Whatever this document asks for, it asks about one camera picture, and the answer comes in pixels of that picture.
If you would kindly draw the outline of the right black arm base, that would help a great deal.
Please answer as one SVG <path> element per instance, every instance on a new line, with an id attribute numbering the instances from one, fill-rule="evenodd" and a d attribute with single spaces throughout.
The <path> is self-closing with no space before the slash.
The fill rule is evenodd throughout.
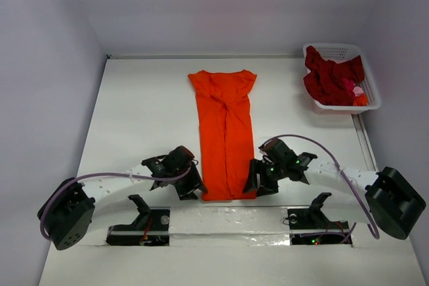
<path id="1" fill-rule="evenodd" d="M 330 221 L 322 213 L 324 202 L 331 195 L 330 192 L 323 192 L 308 207 L 287 210 L 282 224 L 290 229 L 291 245 L 353 244 L 349 223 L 347 221 Z"/>

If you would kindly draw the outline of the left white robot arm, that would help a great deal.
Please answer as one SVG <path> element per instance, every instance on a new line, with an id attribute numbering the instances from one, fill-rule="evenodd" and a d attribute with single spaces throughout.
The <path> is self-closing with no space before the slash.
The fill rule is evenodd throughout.
<path id="1" fill-rule="evenodd" d="M 126 171 L 98 172 L 64 180 L 39 209 L 42 236 L 59 251 L 87 232 L 107 228 L 113 246 L 165 246 L 169 243 L 169 206 L 149 206 L 142 195 L 172 186 L 181 201 L 205 192 L 198 162 L 184 146 L 144 159 Z"/>

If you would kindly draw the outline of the orange t shirt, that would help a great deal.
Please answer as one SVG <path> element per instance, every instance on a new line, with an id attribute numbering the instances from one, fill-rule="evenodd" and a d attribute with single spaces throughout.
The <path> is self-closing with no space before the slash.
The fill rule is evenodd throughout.
<path id="1" fill-rule="evenodd" d="M 248 70 L 189 74 L 198 110 L 204 201 L 253 200 L 243 191 L 254 158 L 249 93 L 257 76 Z"/>

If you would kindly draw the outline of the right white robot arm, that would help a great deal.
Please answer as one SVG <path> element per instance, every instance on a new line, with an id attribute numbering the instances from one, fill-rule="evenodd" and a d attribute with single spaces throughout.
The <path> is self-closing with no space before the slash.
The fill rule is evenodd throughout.
<path id="1" fill-rule="evenodd" d="M 374 238 L 379 233 L 405 240 L 426 208 L 426 202 L 403 175 L 392 167 L 363 171 L 341 167 L 335 157 L 318 160 L 309 152 L 296 154 L 279 135 L 264 142 L 262 159 L 249 163 L 243 192 L 268 196 L 279 192 L 278 182 L 288 179 L 323 191 L 305 208 L 288 210 L 291 230 L 328 231 L 335 222 L 365 223 Z"/>

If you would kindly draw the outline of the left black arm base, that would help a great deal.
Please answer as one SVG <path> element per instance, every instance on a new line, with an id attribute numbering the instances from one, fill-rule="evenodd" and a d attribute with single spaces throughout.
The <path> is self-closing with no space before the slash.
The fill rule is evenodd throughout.
<path id="1" fill-rule="evenodd" d="M 138 194 L 128 196 L 138 215 L 131 224 L 110 226 L 106 243 L 110 246 L 169 246 L 170 209 L 150 208 Z"/>

